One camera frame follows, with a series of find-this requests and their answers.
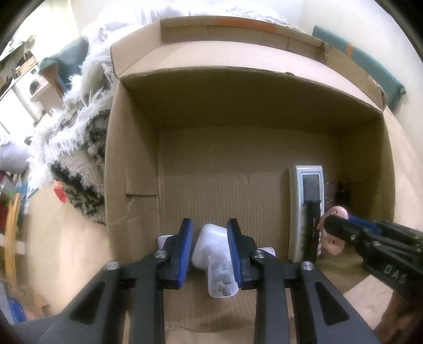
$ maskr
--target fur blanket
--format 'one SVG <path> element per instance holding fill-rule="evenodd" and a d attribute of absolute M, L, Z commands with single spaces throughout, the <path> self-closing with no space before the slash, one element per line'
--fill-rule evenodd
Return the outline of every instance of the fur blanket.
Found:
<path fill-rule="evenodd" d="M 138 2 L 119 3 L 107 8 L 84 28 L 82 33 L 89 42 L 89 52 L 81 66 L 81 75 L 72 78 L 72 88 L 63 97 L 63 110 L 56 109 L 52 117 L 44 119 L 32 139 L 28 194 L 59 180 L 74 207 L 105 224 L 106 135 L 117 84 L 110 57 L 112 43 L 151 22 L 169 17 L 209 14 L 292 27 L 277 12 L 259 6 L 202 3 L 197 3 L 196 8 L 191 6 L 181 2 L 156 3 L 153 7 L 146 4 L 141 7 Z"/>

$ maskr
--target open cardboard box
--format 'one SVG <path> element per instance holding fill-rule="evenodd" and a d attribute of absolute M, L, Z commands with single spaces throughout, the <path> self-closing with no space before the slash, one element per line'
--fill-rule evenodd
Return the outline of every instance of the open cardboard box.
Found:
<path fill-rule="evenodd" d="M 394 220 L 384 93 L 319 39 L 250 19 L 183 17 L 148 25 L 111 52 L 120 82 L 105 186 L 116 259 L 142 259 L 185 217 L 197 229 L 235 217 L 286 259 L 288 168 L 297 164 L 322 165 L 325 182 L 350 181 L 355 215 Z M 254 325 L 254 291 L 212 299 L 204 277 L 192 269 L 180 291 L 165 291 L 168 330 Z"/>

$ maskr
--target orange stripe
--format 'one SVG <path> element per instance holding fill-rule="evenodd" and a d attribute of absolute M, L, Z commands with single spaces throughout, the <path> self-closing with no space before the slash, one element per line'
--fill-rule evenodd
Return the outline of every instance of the orange stripe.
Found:
<path fill-rule="evenodd" d="M 354 49 L 354 45 L 352 45 L 351 43 L 348 43 L 347 46 L 346 46 L 345 55 L 347 55 L 349 58 L 351 58 L 353 49 Z"/>
<path fill-rule="evenodd" d="M 260 30 L 270 33 L 276 32 L 276 24 L 247 18 L 219 17 L 216 19 L 216 25 Z"/>

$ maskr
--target screw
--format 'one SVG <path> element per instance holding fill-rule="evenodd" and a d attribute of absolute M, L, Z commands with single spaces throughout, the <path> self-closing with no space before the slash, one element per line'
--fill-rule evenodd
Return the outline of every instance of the screw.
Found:
<path fill-rule="evenodd" d="M 166 250 L 157 250 L 154 256 L 156 258 L 166 258 L 168 256 L 168 252 Z"/>
<path fill-rule="evenodd" d="M 117 261 L 108 261 L 106 263 L 107 270 L 116 270 L 119 267 L 119 263 Z"/>
<path fill-rule="evenodd" d="M 266 252 L 263 250 L 255 250 L 253 252 L 253 257 L 254 258 L 264 258 L 266 256 Z"/>
<path fill-rule="evenodd" d="M 314 264 L 310 261 L 304 261 L 304 262 L 301 263 L 301 267 L 304 270 L 311 271 L 314 268 Z"/>

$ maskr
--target floor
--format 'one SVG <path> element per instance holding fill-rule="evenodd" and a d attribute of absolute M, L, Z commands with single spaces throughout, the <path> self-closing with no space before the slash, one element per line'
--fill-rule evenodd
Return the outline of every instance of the floor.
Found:
<path fill-rule="evenodd" d="M 80 289 L 112 259 L 104 225 L 85 218 L 54 186 L 31 198 L 22 229 L 27 231 L 27 278 L 34 291 L 59 313 Z"/>

